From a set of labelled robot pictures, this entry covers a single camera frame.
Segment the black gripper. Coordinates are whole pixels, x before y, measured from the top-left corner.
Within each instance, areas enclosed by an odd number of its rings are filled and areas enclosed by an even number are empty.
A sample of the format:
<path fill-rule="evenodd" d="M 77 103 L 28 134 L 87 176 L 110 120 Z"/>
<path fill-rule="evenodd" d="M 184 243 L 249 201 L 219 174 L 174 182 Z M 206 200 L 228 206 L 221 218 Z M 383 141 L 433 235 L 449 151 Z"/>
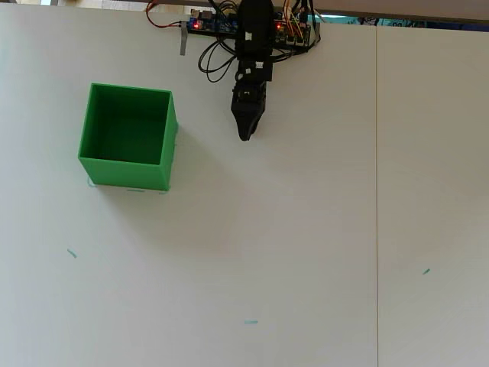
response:
<path fill-rule="evenodd" d="M 264 114 L 267 83 L 272 80 L 272 72 L 271 59 L 238 61 L 231 110 L 242 141 L 250 140 Z"/>

